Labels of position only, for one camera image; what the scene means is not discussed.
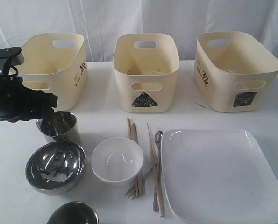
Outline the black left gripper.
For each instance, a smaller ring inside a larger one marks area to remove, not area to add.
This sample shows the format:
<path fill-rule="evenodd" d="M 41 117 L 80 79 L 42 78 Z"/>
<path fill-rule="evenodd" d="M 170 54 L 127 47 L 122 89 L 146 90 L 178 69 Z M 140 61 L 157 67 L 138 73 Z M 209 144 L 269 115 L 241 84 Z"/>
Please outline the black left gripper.
<path fill-rule="evenodd" d="M 0 75 L 0 122 L 51 120 L 57 103 L 55 94 L 27 88 L 21 77 Z"/>

